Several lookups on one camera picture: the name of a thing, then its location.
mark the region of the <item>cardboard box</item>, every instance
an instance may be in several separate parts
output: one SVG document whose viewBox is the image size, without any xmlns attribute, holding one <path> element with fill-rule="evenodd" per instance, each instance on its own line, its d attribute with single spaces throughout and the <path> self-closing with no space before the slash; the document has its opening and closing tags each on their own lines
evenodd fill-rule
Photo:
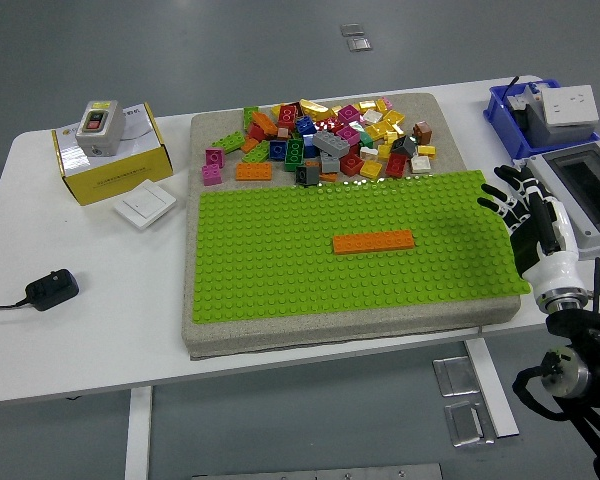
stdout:
<svg viewBox="0 0 600 480">
<path fill-rule="evenodd" d="M 62 180 L 80 205 L 133 190 L 145 180 L 173 175 L 164 141 L 147 103 L 125 108 L 116 155 L 87 157 L 76 141 L 79 123 L 51 131 Z"/>
</svg>

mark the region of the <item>white table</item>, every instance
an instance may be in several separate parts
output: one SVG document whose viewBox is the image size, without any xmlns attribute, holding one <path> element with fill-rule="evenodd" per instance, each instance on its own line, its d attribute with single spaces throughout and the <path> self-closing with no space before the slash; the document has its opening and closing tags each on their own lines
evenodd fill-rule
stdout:
<svg viewBox="0 0 600 480">
<path fill-rule="evenodd" d="M 482 110 L 489 87 L 508 81 L 404 92 L 434 94 L 467 167 L 482 169 L 493 181 L 492 168 L 509 158 Z M 80 294 L 46 312 L 0 311 L 0 402 L 155 385 L 544 325 L 527 295 L 512 321 L 482 332 L 471 328 L 190 361 L 180 322 L 191 117 L 158 119 L 174 166 L 173 177 L 160 185 L 179 202 L 144 232 L 118 216 L 117 199 L 86 207 L 76 203 L 58 173 L 49 131 L 14 140 L 0 181 L 0 305 L 24 298 L 26 284 L 60 268 L 75 275 Z M 592 284 L 593 262 L 580 263 L 580 274 Z"/>
</svg>

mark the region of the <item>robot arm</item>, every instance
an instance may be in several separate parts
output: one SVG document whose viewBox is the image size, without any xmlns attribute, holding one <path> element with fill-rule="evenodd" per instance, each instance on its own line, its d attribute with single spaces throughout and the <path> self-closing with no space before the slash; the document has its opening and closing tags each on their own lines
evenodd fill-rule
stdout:
<svg viewBox="0 0 600 480">
<path fill-rule="evenodd" d="M 493 200 L 479 198 L 478 203 L 504 220 L 518 274 L 531 284 L 538 307 L 544 313 L 583 308 L 588 292 L 576 272 L 578 247 L 564 205 L 527 167 L 497 167 L 495 173 L 511 186 L 512 195 L 484 184 Z"/>
</svg>

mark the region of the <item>green lego brick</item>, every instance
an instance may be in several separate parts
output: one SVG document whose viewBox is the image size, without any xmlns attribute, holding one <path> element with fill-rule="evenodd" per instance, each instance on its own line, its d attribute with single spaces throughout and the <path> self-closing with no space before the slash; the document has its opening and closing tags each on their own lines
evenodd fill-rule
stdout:
<svg viewBox="0 0 600 480">
<path fill-rule="evenodd" d="M 251 113 L 259 112 L 259 111 L 260 111 L 259 107 L 244 107 L 242 109 L 242 117 L 243 117 L 243 121 L 244 121 L 245 131 L 247 130 L 247 128 L 249 128 L 249 124 L 251 123 Z"/>
<path fill-rule="evenodd" d="M 262 163 L 269 158 L 269 141 L 263 140 L 247 153 L 242 161 L 246 163 Z"/>
<path fill-rule="evenodd" d="M 371 135 L 365 131 L 360 132 L 360 143 L 362 143 L 363 147 L 373 148 L 373 140 Z"/>
<path fill-rule="evenodd" d="M 302 165 L 302 153 L 304 151 L 304 141 L 291 139 L 287 141 L 287 153 L 284 157 L 284 170 L 286 172 L 295 172 L 298 165 Z"/>
<path fill-rule="evenodd" d="M 211 144 L 212 147 L 224 148 L 224 153 L 231 153 L 244 145 L 244 136 L 240 132 L 233 132 L 220 140 L 216 140 Z"/>
<path fill-rule="evenodd" d="M 481 172 L 205 192 L 197 324 L 476 300 L 529 292 Z M 335 255 L 334 235 L 410 229 L 411 250 Z"/>
</svg>

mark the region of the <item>black charger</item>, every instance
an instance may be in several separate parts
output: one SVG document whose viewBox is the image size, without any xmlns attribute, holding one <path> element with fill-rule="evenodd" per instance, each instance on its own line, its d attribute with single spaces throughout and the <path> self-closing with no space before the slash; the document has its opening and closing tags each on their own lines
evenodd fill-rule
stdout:
<svg viewBox="0 0 600 480">
<path fill-rule="evenodd" d="M 36 310 L 42 312 L 75 297 L 79 291 L 76 279 L 69 270 L 63 268 L 31 282 L 24 289 L 26 294 L 24 300 L 20 300 L 13 305 L 1 305 L 0 310 L 31 304 Z"/>
</svg>

